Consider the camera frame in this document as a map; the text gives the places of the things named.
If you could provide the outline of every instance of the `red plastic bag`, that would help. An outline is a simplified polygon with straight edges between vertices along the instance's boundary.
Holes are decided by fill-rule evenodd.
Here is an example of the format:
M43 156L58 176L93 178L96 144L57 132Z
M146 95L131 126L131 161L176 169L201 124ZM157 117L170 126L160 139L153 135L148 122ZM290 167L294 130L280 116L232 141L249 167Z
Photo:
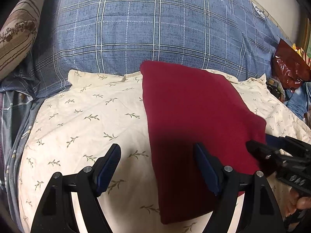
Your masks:
M311 80L311 69L283 39L272 59L272 75L279 78L284 89L298 89Z

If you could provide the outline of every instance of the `label tag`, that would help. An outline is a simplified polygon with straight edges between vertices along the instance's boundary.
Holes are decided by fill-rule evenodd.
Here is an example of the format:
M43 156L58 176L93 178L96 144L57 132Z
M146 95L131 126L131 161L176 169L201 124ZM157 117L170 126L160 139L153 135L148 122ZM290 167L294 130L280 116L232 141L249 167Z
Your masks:
M261 11L260 8L257 7L257 5L255 5L253 2L252 2L253 6L254 6L254 9L256 10L256 12L258 13L258 15L260 15L263 19L265 19L265 14Z

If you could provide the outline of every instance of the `human hand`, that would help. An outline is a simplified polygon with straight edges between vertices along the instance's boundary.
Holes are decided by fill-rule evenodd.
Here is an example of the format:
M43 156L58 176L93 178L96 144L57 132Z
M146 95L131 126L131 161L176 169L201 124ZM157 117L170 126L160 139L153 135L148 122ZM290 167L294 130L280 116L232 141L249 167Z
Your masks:
M291 189L288 195L289 199L285 207L285 216L288 217L295 213L296 209L311 209L311 197L301 197L295 189Z

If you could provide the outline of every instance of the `zipper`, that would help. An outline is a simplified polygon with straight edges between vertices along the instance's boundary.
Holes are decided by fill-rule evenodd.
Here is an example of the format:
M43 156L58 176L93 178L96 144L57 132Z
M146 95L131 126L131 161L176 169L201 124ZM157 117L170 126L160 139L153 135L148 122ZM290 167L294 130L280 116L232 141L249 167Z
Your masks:
M3 112L3 93L0 93L0 131L2 127L2 112ZM4 177L4 156L3 156L3 150L2 150L1 136L0 136L0 165L2 167L1 175L3 173L3 177Z

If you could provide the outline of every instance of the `wall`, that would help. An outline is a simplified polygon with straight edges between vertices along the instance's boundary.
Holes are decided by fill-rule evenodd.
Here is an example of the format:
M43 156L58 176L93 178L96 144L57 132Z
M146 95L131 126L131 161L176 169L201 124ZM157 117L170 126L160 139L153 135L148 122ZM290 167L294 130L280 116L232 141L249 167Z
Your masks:
M294 43L300 23L300 7L296 0L255 0L274 18Z

